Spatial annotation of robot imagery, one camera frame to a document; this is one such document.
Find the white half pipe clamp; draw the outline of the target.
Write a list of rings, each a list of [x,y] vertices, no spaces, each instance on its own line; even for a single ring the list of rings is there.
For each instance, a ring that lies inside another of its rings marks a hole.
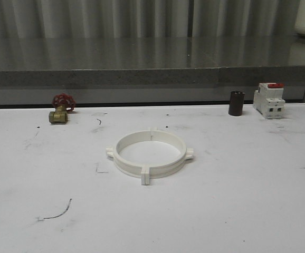
[[[188,148],[184,140],[175,134],[162,130],[147,130],[144,133],[146,141],[158,141],[170,144],[180,154],[168,162],[158,163],[156,165],[143,165],[140,174],[142,185],[149,185],[150,179],[162,178],[176,173],[184,166],[186,160],[194,158],[194,149]]]
[[[150,169],[152,166],[126,160],[120,155],[120,152],[132,144],[151,141],[152,132],[153,129],[148,128],[147,130],[127,134],[120,138],[115,145],[106,148],[106,156],[113,159],[115,166],[128,176],[140,178],[141,185],[144,186],[150,184]]]

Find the grey stone counter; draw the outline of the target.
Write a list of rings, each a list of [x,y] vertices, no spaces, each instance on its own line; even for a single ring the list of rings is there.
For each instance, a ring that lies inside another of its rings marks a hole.
[[[250,101],[260,82],[305,102],[305,38],[0,39],[0,107],[49,106],[60,93],[78,105],[224,103],[231,91]]]

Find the dark brown cylindrical capacitor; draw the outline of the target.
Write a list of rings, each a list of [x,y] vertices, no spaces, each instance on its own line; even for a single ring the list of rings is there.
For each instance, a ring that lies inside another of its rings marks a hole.
[[[228,114],[232,116],[241,116],[243,111],[245,93],[241,91],[232,91],[230,93],[230,104]]]

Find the brass valve red handwheel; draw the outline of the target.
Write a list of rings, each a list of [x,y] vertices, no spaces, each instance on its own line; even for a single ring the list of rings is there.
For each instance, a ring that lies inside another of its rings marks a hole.
[[[67,123],[68,113],[73,112],[76,101],[71,95],[61,93],[56,95],[52,100],[55,111],[49,113],[49,122],[51,124]]]

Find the white circuit breaker red switch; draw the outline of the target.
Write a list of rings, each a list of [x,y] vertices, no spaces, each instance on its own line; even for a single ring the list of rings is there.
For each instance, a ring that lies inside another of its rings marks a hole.
[[[259,83],[258,89],[254,92],[253,107],[265,119],[282,118],[285,105],[283,91],[283,83]]]

